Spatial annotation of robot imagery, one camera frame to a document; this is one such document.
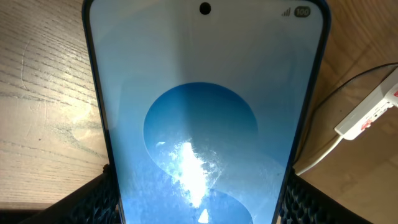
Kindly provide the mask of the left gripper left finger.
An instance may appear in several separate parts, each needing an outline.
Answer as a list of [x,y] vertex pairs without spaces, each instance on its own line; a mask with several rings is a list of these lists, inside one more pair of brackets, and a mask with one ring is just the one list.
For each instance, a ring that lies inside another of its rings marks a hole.
[[114,224],[118,190],[110,165],[103,173],[22,224]]

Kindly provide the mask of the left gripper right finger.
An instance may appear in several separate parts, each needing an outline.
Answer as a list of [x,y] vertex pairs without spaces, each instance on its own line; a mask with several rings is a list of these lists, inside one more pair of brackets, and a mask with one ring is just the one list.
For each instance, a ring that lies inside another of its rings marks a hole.
[[286,178],[279,217],[281,224],[371,224],[303,180],[294,169]]

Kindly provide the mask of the blue Galaxy smartphone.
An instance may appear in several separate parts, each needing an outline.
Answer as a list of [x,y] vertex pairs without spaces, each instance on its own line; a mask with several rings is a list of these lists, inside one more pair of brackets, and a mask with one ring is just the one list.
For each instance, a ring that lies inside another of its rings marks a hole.
[[328,4],[92,0],[81,17],[123,223],[274,223]]

